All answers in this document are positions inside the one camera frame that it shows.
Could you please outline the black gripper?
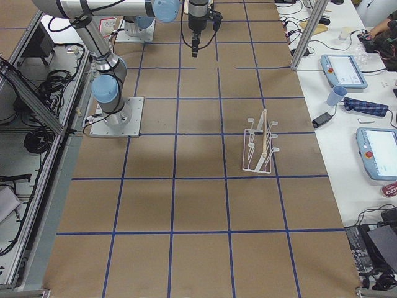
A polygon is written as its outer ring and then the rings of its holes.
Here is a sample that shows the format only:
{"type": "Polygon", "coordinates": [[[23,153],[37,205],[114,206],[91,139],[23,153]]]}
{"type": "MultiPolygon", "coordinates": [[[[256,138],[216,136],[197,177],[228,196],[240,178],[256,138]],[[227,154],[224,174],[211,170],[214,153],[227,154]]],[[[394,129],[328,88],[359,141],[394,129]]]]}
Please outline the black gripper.
{"type": "Polygon", "coordinates": [[[214,10],[214,4],[209,4],[209,1],[188,1],[188,26],[192,31],[193,58],[198,57],[201,33],[205,30],[208,21],[213,22],[214,33],[209,41],[211,43],[220,29],[222,13],[214,10]]]}

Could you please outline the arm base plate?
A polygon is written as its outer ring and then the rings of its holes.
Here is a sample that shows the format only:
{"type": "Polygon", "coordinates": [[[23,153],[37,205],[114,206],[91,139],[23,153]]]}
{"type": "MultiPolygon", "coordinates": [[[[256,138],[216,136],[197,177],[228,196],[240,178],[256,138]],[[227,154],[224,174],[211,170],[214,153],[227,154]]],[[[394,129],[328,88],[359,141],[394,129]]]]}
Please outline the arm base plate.
{"type": "Polygon", "coordinates": [[[123,109],[108,116],[98,117],[90,126],[90,137],[139,137],[143,113],[143,97],[126,97],[123,109]]]}
{"type": "Polygon", "coordinates": [[[151,17],[137,17],[133,20],[122,20],[118,27],[118,43],[152,43],[155,20],[151,17]]]}

